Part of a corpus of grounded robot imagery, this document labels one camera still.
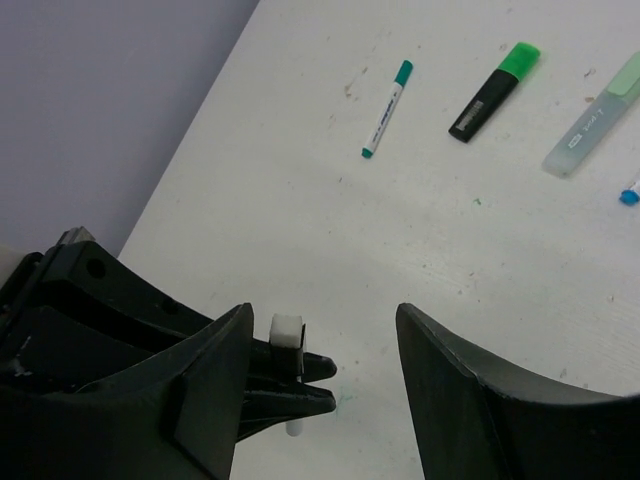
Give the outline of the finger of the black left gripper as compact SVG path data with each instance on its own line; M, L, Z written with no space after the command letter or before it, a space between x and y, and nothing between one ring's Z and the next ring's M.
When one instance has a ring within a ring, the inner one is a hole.
M326 356L305 352L302 380L326 380L337 373L335 362ZM253 339L251 342L249 375L261 379L283 380L276 373L269 343Z
M274 425L331 413L330 390L294 381L280 383L249 378L244 389L237 440L245 440Z

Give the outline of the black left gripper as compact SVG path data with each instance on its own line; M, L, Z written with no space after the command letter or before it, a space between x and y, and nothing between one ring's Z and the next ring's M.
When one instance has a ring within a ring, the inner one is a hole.
M1 257L1 382L71 393L186 340L210 319L91 240Z

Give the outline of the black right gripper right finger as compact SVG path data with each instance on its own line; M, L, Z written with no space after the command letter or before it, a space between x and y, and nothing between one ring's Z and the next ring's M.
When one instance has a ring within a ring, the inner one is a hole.
M396 331L425 478L638 478L638 396L531 372L412 304Z

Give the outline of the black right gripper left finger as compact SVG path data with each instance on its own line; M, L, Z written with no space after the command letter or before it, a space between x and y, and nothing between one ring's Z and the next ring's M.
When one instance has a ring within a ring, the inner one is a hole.
M2 478L228 478L253 326L245 303L73 393L3 386Z

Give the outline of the black capped whiteboard pen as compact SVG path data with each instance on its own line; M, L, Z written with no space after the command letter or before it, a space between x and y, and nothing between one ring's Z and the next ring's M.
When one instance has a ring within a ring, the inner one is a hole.
M305 323L301 316L274 314L269 331L274 369L283 380L302 382L306 349Z

